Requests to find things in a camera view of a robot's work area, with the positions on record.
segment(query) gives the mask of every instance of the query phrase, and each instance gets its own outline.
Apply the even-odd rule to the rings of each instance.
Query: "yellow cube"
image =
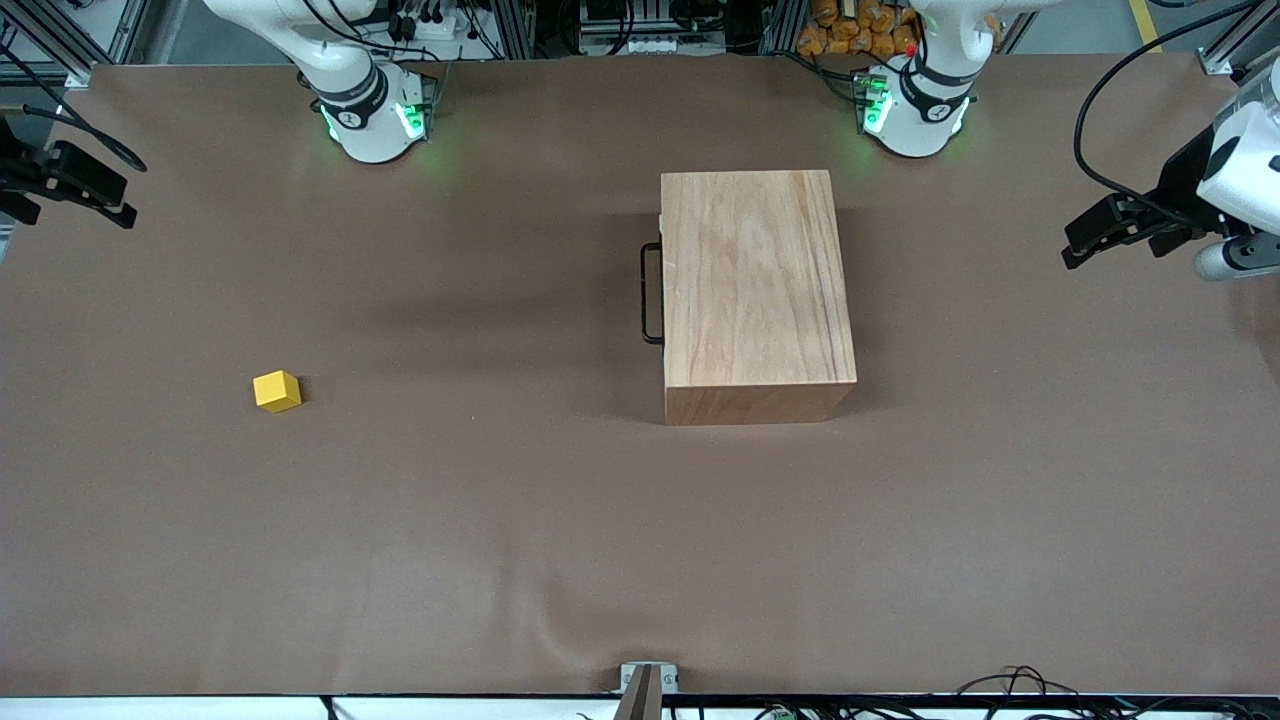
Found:
[[[302,388],[298,387],[298,378],[276,370],[253,378],[253,400],[268,413],[283,413],[302,405]]]

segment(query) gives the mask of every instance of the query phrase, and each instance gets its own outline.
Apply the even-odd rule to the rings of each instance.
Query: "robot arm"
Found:
[[[1217,233],[1224,240],[1196,256],[1210,281],[1280,272],[1280,61],[1244,85],[1165,163],[1146,197],[1103,197],[1066,225],[1062,260],[1075,269],[1120,245],[1146,240],[1156,258]]]
[[[908,158],[942,150],[960,131],[969,88],[995,46],[984,18],[998,12],[1029,13],[1059,1],[913,0],[911,8],[924,23],[920,50],[872,70],[886,90],[872,97],[874,105],[863,115],[863,129]]]
[[[334,44],[324,23],[374,12],[375,0],[205,0],[209,9],[262,37],[289,56],[320,97],[329,135],[362,163],[385,163],[426,138],[435,79],[393,63],[374,61],[369,50]]]

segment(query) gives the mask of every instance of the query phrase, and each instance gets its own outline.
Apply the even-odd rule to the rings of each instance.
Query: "black handle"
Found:
[[[662,345],[662,336],[649,334],[649,288],[646,287],[648,279],[645,278],[645,256],[649,252],[658,252],[659,258],[662,254],[660,242],[646,242],[644,247],[640,249],[640,337],[644,338],[649,345]],[[662,296],[658,296],[658,307],[662,309]]]

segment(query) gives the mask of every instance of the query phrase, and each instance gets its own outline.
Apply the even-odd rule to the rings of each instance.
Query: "cable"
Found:
[[[561,37],[561,42],[564,44],[564,50],[570,55],[581,55],[582,51],[577,47],[577,42],[572,41],[568,36],[568,28],[572,24],[568,18],[568,10],[573,5],[573,0],[561,0],[559,13],[556,15],[556,32]]]
[[[622,15],[618,17],[618,41],[613,44],[607,55],[617,55],[631,40],[631,31],[636,27],[636,8],[631,0],[618,0],[622,3]]]
[[[502,53],[498,51],[498,46],[489,40],[489,33],[486,33],[484,27],[480,26],[479,14],[476,13],[475,6],[471,5],[471,0],[462,0],[458,6],[462,8],[462,14],[467,17],[467,22],[471,23],[476,35],[480,36],[480,44],[489,51],[489,55],[492,55],[494,60],[502,60]]]
[[[334,10],[337,10],[337,8],[338,8],[337,1],[335,0],[329,0],[329,3],[334,6]],[[394,45],[383,45],[381,42],[372,42],[372,41],[365,40],[364,37],[360,37],[360,36],[347,35],[346,32],[342,32],[340,29],[333,27],[333,23],[330,23],[329,20],[324,19],[324,15],[321,15],[320,12],[316,10],[316,6],[311,4],[311,0],[302,0],[302,4],[307,6],[307,10],[311,12],[311,15],[316,20],[319,20],[320,24],[323,24],[329,32],[337,35],[338,37],[340,37],[343,40],[349,40],[351,42],[355,42],[357,45],[364,45],[366,47],[374,47],[374,49],[383,50],[383,51],[390,53],[390,54],[394,54],[394,53],[406,53],[406,51],[421,53],[424,60],[428,56],[430,56],[436,63],[442,61],[440,58],[435,53],[431,53],[430,50],[428,50],[425,47],[413,47],[412,50],[406,50],[403,47],[396,47]],[[338,12],[338,17],[342,18],[343,22],[347,22],[348,26],[351,24],[349,20],[347,20],[346,17],[342,14],[342,12]]]
[[[333,696],[320,696],[320,705],[324,706],[326,720],[338,720],[338,708],[333,705]]]
[[[1084,97],[1084,102],[1080,105],[1080,111],[1075,117],[1075,135],[1074,135],[1074,137],[1071,140],[1071,150],[1075,154],[1075,164],[1080,167],[1080,170],[1083,170],[1084,174],[1088,176],[1089,179],[1092,179],[1093,182],[1096,182],[1096,183],[1098,183],[1098,184],[1101,184],[1103,187],[1107,187],[1107,188],[1110,188],[1110,190],[1112,190],[1115,192],[1120,192],[1123,195],[1126,195],[1130,199],[1133,199],[1135,202],[1146,205],[1151,210],[1156,210],[1157,213],[1160,213],[1161,215],[1169,218],[1170,220],[1174,220],[1175,223],[1179,223],[1179,224],[1183,224],[1183,225],[1193,225],[1194,223],[1192,223],[1181,213],[1176,213],[1174,210],[1170,210],[1170,209],[1165,208],[1164,205],[1161,205],[1161,204],[1151,200],[1146,195],[1143,195],[1143,193],[1140,193],[1140,192],[1138,192],[1138,191],[1135,191],[1135,190],[1133,190],[1130,187],[1120,184],[1119,182],[1116,182],[1116,181],[1114,181],[1114,179],[1103,176],[1102,173],[1094,170],[1089,165],[1089,163],[1084,159],[1084,152],[1080,149],[1080,146],[1082,146],[1082,138],[1084,136],[1084,118],[1088,115],[1089,108],[1093,106],[1093,101],[1098,97],[1098,94],[1102,92],[1102,88],[1106,87],[1106,85],[1108,82],[1111,82],[1111,78],[1116,77],[1116,74],[1119,74],[1120,70],[1123,70],[1124,68],[1126,68],[1129,65],[1129,63],[1133,63],[1139,56],[1142,56],[1142,55],[1147,54],[1148,51],[1151,51],[1152,47],[1156,47],[1157,45],[1164,45],[1165,42],[1169,42],[1170,40],[1181,37],[1181,36],[1187,35],[1188,32],[1192,32],[1192,31],[1199,29],[1199,28],[1202,28],[1204,26],[1216,23],[1217,20],[1221,20],[1224,18],[1229,18],[1229,17],[1236,14],[1236,13],[1243,13],[1245,10],[1251,10],[1253,8],[1257,8],[1258,5],[1261,5],[1262,3],[1266,3],[1266,1],[1268,1],[1268,0],[1247,0],[1245,3],[1240,3],[1238,5],[1231,5],[1230,8],[1226,8],[1226,9],[1219,10],[1216,13],[1211,13],[1208,15],[1204,15],[1203,18],[1201,18],[1198,20],[1189,22],[1189,23],[1184,24],[1183,27],[1180,27],[1178,29],[1169,31],[1165,35],[1161,35],[1160,37],[1152,40],[1151,42],[1144,44],[1142,47],[1134,50],[1133,53],[1129,53],[1119,63],[1116,63],[1115,65],[1112,65],[1111,69],[1107,70],[1102,76],[1101,79],[1098,79],[1097,85],[1093,86],[1093,90],[1091,90],[1089,94]]]
[[[49,87],[49,83],[40,79],[40,76],[37,76],[36,72],[31,69],[31,65],[28,65],[20,58],[14,55],[13,50],[9,50],[6,46],[0,45],[0,53],[3,53],[4,56],[9,59],[10,63],[17,65],[23,74],[26,74],[36,85],[38,85],[40,88],[45,91],[45,95],[50,96],[54,100],[54,102],[61,105],[63,110],[67,111],[67,115],[59,115],[58,113],[50,113],[49,110],[44,110],[40,108],[23,105],[22,106],[23,114],[32,115],[36,118],[46,118],[54,120],[55,123],[63,123],[76,129],[87,132],[88,135],[92,135],[95,140],[101,142],[102,147],[106,147],[108,150],[111,151],[113,155],[123,160],[125,165],[133,168],[140,173],[147,172],[147,164],[142,161],[142,158],[138,158],[137,152],[129,150],[128,145],[124,145],[119,140],[115,140],[114,137],[93,127],[92,123],[84,119],[84,115],[77,113],[76,109],[70,106],[70,104],[59,97],[58,94],[54,91],[54,88]]]
[[[804,68],[804,69],[809,70],[810,73],[814,73],[815,76],[818,76],[822,79],[822,83],[827,86],[827,90],[829,90],[832,95],[835,95],[836,97],[840,97],[845,102],[851,102],[851,104],[854,104],[856,106],[867,105],[865,100],[863,100],[860,97],[854,97],[852,95],[849,95],[849,94],[841,91],[840,87],[833,83],[833,81],[842,81],[842,82],[852,83],[854,82],[854,76],[852,74],[849,74],[849,73],[837,73],[835,70],[828,70],[827,68],[823,68],[822,65],[819,65],[817,61],[812,61],[810,63],[809,60],[805,60],[803,56],[800,56],[800,55],[797,55],[797,54],[795,54],[795,53],[792,53],[790,50],[773,50],[772,53],[767,53],[767,55],[777,55],[780,58],[786,58],[786,59],[791,60],[792,63],[797,63],[801,68]]]
[[[989,680],[1002,680],[1002,679],[1010,680],[1010,683],[1009,683],[1009,692],[1011,693],[1012,688],[1014,688],[1014,683],[1016,683],[1019,678],[1030,678],[1030,679],[1036,680],[1036,684],[1039,685],[1039,688],[1041,688],[1041,694],[1047,694],[1047,692],[1048,692],[1047,688],[1057,688],[1057,689],[1060,689],[1062,692],[1069,692],[1071,694],[1080,694],[1079,691],[1076,691],[1074,688],[1070,688],[1070,687],[1064,685],[1061,683],[1055,683],[1052,680],[1046,680],[1044,676],[1041,675],[1039,670],[1037,670],[1037,669],[1034,669],[1034,667],[1032,667],[1029,665],[1019,665],[1018,667],[1014,667],[1012,671],[1010,671],[1010,673],[997,673],[995,675],[986,675],[986,676],[978,678],[977,680],[969,680],[968,683],[965,683],[965,684],[960,685],[959,688],[956,688],[955,693],[952,693],[952,694],[957,694],[957,696],[959,694],[964,694],[972,687],[974,687],[977,684],[986,683],[986,682],[989,682]]]
[[[891,73],[893,73],[896,76],[902,74],[902,70],[895,68],[893,65],[890,65],[888,60],[886,60],[884,58],[881,58],[879,55],[877,55],[877,54],[874,54],[874,53],[872,53],[869,50],[859,50],[858,54],[859,55],[867,55],[872,60],[876,60],[877,65],[883,67],[884,69],[887,69],[888,72],[891,72]]]
[[[365,40],[365,35],[362,32],[360,32],[360,29],[356,26],[351,24],[351,19],[348,19],[347,15],[343,14],[342,8],[338,6],[337,0],[329,0],[329,6],[333,8],[334,13],[337,13],[338,19],[340,19],[343,22],[343,24],[347,26],[347,29],[349,29],[351,32],[356,33],[360,37],[360,40]]]
[[[669,15],[671,15],[671,22],[673,22],[677,26],[680,26],[680,28],[684,29],[685,32],[714,32],[717,29],[723,29],[724,28],[724,5],[723,4],[718,4],[718,5],[721,5],[718,15],[713,17],[712,19],[709,19],[705,23],[699,23],[698,18],[694,17],[694,0],[682,0],[682,1],[684,1],[685,6],[689,9],[687,17],[681,17],[681,15],[678,15],[676,13],[676,8],[677,8],[678,3],[671,3]]]

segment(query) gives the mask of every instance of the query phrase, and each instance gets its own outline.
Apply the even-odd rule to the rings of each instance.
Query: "wooden box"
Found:
[[[856,382],[827,170],[662,176],[672,425],[826,420]]]

